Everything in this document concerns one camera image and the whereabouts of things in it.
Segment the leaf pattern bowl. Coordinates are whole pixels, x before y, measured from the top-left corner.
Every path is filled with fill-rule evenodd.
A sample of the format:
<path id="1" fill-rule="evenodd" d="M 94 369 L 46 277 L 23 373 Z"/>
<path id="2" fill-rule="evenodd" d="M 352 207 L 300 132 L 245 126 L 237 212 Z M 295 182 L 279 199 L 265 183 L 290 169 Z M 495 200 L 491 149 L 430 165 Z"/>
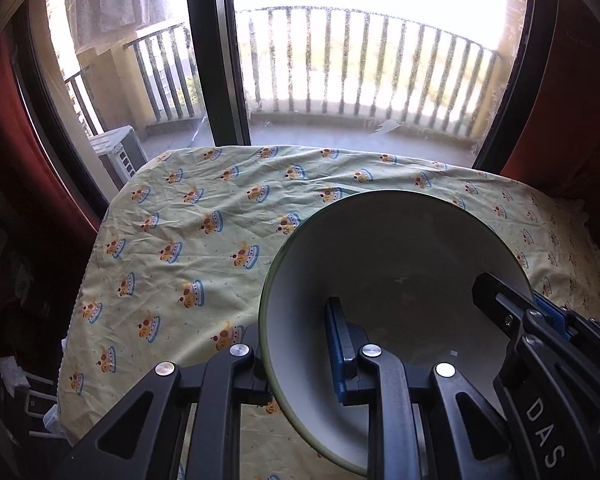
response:
<path id="1" fill-rule="evenodd" d="M 259 310 L 264 367 L 294 430 L 331 462 L 365 474 L 367 412 L 337 400 L 325 328 L 329 298 L 373 344 L 424 370 L 452 363 L 493 400 L 507 339 L 472 301 L 483 273 L 532 294 L 498 234 L 434 196 L 358 193 L 304 220 L 275 256 Z"/>

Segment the yellow patterned tablecloth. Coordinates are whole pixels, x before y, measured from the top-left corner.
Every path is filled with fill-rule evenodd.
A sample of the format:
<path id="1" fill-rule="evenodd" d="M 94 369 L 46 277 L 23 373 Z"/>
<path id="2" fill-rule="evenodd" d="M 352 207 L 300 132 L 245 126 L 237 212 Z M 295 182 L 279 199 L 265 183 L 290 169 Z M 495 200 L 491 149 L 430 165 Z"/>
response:
<path id="1" fill-rule="evenodd" d="M 600 321 L 600 255 L 582 211 L 442 160 L 342 148 L 184 148 L 151 159 L 108 207 L 76 297 L 57 420 L 81 440 L 163 361 L 208 361 L 257 322 L 276 252 L 312 214 L 358 193 L 422 193 L 474 216 L 514 271 Z"/>

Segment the red curtain right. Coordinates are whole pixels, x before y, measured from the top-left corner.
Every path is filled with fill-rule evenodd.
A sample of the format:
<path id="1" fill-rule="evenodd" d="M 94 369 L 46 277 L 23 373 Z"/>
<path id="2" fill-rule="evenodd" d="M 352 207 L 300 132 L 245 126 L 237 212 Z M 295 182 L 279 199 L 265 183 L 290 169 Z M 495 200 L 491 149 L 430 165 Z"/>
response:
<path id="1" fill-rule="evenodd" d="M 502 175 L 547 195 L 600 195 L 600 23 L 582 0 L 559 0 L 540 91 Z"/>

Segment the red curtain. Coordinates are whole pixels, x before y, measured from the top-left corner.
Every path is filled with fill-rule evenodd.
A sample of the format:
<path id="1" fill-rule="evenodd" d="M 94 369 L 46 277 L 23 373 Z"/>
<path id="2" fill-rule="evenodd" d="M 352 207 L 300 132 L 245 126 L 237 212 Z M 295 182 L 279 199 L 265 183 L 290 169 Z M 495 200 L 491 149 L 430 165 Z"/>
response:
<path id="1" fill-rule="evenodd" d="M 43 154 L 16 85 L 5 34 L 0 35 L 0 190 L 23 229 L 91 247 L 97 229 Z"/>
<path id="2" fill-rule="evenodd" d="M 582 0 L 559 0 L 540 91 L 502 175 L 547 195 L 600 195 L 600 23 Z"/>

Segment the white outdoor unit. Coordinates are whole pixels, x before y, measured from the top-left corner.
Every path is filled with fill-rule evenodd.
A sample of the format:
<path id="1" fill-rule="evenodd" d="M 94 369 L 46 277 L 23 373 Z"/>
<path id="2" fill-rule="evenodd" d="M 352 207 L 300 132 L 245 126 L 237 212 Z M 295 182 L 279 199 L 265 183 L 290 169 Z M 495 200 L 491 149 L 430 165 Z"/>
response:
<path id="1" fill-rule="evenodd" d="M 130 125 L 91 136 L 88 142 L 118 190 L 147 162 L 137 133 Z"/>

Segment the balcony railing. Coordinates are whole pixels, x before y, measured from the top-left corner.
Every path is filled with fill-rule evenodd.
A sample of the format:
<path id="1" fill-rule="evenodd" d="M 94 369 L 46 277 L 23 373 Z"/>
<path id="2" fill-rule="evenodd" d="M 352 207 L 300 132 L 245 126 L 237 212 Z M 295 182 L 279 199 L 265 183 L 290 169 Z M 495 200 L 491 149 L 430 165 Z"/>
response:
<path id="1" fill-rule="evenodd" d="M 446 30 L 386 14 L 324 6 L 239 12 L 237 43 L 247 110 L 395 120 L 463 139 L 484 130 L 481 114 L 501 55 Z M 122 47 L 140 75 L 157 124 L 206 114 L 192 33 L 175 24 Z M 87 136 L 104 115 L 84 67 L 65 86 Z"/>

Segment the red curtain left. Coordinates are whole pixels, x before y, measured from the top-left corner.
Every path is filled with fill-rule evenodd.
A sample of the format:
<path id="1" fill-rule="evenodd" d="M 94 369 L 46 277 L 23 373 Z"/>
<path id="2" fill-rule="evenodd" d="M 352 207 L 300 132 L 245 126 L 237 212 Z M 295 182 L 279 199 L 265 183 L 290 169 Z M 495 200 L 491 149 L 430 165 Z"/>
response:
<path id="1" fill-rule="evenodd" d="M 0 35 L 0 190 L 23 229 L 91 247 L 97 229 L 43 154 L 16 85 L 5 34 Z"/>

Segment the black window frame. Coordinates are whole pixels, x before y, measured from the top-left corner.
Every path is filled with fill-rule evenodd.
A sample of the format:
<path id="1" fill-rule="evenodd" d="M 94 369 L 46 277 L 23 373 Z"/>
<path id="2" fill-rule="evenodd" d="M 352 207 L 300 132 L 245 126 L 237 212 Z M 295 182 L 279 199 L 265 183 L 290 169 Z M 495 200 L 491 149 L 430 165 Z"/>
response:
<path id="1" fill-rule="evenodd" d="M 14 40 L 15 74 L 53 172 L 92 221 L 104 215 L 119 190 L 91 148 L 65 78 L 84 67 L 105 118 L 104 132 L 132 126 L 147 159 L 168 148 L 251 145 L 268 141 L 335 143 L 357 150 L 395 150 L 420 158 L 499 174 L 513 153 L 540 90 L 559 0 L 168 0 L 166 20 L 134 32 L 106 50 L 76 52 L 65 0 L 7 0 Z M 447 136 L 395 120 L 346 119 L 302 114 L 254 114 L 242 90 L 236 18 L 270 6 L 324 6 L 386 14 L 434 26 L 501 55 L 489 87 L 492 104 L 481 114 L 475 139 Z M 193 37 L 204 94 L 202 118 L 157 124 L 140 75 L 122 47 L 166 26 L 184 23 Z"/>

